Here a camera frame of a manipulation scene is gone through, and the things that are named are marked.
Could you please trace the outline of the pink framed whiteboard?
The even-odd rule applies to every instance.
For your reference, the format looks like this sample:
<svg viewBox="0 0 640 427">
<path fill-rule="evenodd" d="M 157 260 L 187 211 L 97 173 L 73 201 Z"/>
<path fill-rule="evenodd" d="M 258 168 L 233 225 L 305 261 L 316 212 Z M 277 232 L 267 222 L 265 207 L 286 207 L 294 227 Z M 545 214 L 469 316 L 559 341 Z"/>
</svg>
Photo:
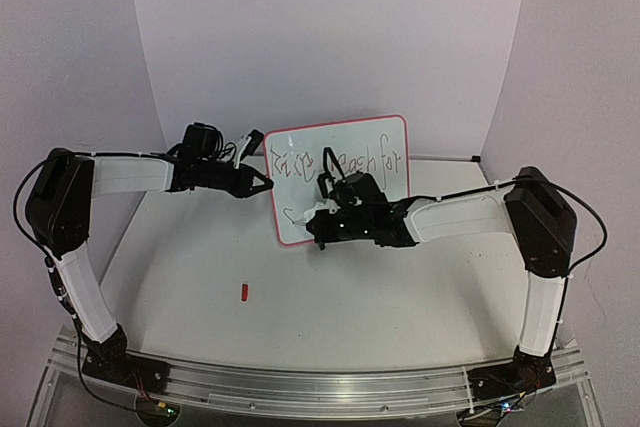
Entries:
<svg viewBox="0 0 640 427">
<path fill-rule="evenodd" d="M 404 117 L 387 116 L 330 122 L 268 133 L 263 141 L 276 235 L 285 247 L 312 241 L 293 221 L 321 200 L 318 176 L 336 179 L 371 174 L 390 200 L 410 193 L 408 126 Z"/>
</svg>

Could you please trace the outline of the red marker cap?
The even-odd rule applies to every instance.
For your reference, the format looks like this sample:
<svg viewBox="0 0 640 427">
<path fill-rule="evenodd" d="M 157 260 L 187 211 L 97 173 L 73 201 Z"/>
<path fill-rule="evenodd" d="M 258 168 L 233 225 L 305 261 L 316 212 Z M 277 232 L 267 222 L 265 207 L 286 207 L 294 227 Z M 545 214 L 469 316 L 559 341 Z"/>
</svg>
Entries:
<svg viewBox="0 0 640 427">
<path fill-rule="evenodd" d="M 249 298 L 249 285 L 243 284 L 241 288 L 241 301 L 246 302 Z"/>
</svg>

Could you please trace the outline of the whiteboard marker silver body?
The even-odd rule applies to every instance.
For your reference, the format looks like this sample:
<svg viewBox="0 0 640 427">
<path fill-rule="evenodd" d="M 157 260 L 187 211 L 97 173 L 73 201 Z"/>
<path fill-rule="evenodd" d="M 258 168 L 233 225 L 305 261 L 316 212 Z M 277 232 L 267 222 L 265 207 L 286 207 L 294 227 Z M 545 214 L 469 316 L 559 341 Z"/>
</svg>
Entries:
<svg viewBox="0 0 640 427">
<path fill-rule="evenodd" d="M 316 215 L 317 209 L 312 208 L 304 211 L 302 215 L 293 221 L 294 225 L 306 226 Z"/>
</svg>

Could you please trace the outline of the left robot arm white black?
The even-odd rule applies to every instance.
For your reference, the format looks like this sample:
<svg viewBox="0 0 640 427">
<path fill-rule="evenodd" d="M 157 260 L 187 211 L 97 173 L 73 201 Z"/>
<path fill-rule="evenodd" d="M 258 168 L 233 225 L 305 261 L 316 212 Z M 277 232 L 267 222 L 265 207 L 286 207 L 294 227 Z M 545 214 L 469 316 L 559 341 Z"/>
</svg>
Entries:
<svg viewBox="0 0 640 427">
<path fill-rule="evenodd" d="M 36 167 L 25 206 L 27 237 L 45 254 L 55 295 L 71 316 L 97 367 L 112 382 L 138 380 L 148 371 L 127 352 L 127 337 L 107 306 L 91 266 L 88 241 L 94 199 L 124 193 L 179 193 L 197 188 L 245 199 L 272 189 L 264 174 L 245 164 L 264 139 L 252 130 L 237 143 L 203 123 L 187 126 L 165 153 L 74 152 L 53 149 Z"/>
</svg>

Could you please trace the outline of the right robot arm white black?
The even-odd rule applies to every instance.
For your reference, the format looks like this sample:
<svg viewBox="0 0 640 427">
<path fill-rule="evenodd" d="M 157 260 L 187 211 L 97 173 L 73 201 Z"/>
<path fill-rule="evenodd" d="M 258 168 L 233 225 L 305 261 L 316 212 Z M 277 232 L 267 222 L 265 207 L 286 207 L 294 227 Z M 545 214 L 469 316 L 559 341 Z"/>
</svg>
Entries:
<svg viewBox="0 0 640 427">
<path fill-rule="evenodd" d="M 527 272 L 520 339 L 510 361 L 475 368 L 468 379 L 479 399 L 555 384 L 551 352 L 566 296 L 577 216 L 537 168 L 525 167 L 503 184 L 395 201 L 368 173 L 340 180 L 323 173 L 318 183 L 321 199 L 303 214 L 302 223 L 320 248 L 355 240 L 408 248 L 463 235 L 511 235 Z"/>
</svg>

